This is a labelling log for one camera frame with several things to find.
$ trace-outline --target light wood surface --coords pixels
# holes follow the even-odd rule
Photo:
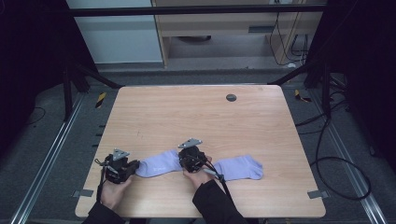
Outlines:
[[[235,94],[234,102],[226,100]],[[261,180],[227,182],[244,217],[322,217],[318,187],[309,168],[282,90],[278,86],[160,86],[120,89],[95,158],[114,147],[143,160],[190,137],[216,160],[249,154],[263,165]],[[92,163],[84,189],[95,190],[99,165]],[[123,217],[200,217],[194,189],[181,172],[134,177],[118,210]],[[81,197],[76,214],[87,216],[95,197]]]

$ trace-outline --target sock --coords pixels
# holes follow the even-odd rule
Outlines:
[[[262,178],[262,165],[249,155],[219,160],[214,166],[226,181]]]
[[[141,177],[153,177],[182,170],[180,163],[178,163],[177,151],[172,149],[141,161],[136,174]]]

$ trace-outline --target white cabinet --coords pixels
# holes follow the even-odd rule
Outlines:
[[[70,8],[151,7],[149,0],[67,0]],[[162,63],[153,16],[76,17],[96,64]]]

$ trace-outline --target hand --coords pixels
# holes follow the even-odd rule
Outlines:
[[[132,184],[133,175],[120,184],[114,184],[110,181],[105,181],[102,188],[101,202],[102,205],[108,207],[111,210],[116,210],[119,206],[125,190]]]
[[[211,157],[209,156],[206,157],[208,161],[212,161]],[[201,185],[203,185],[207,181],[214,179],[214,176],[205,172],[204,169],[205,169],[205,165],[200,171],[196,173],[189,173],[186,169],[183,169],[183,175],[189,178],[191,183],[194,185],[195,189],[198,189]]]

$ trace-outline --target metal bracket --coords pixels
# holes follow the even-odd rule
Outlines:
[[[129,152],[125,152],[125,151],[122,151],[121,149],[114,148],[113,161],[120,160],[120,159],[127,157],[129,155],[130,155]]]
[[[190,138],[187,142],[184,142],[180,145],[178,145],[178,148],[187,148],[187,147],[193,147],[196,145],[200,145],[202,143],[201,140],[195,139],[195,138]]]
[[[91,197],[92,195],[93,195],[93,190],[82,189],[82,190],[75,190],[71,196],[73,198],[79,198],[80,196]]]
[[[316,198],[329,198],[330,194],[327,190],[320,191],[320,190],[314,190],[314,191],[308,191],[308,196],[310,199],[316,199]]]

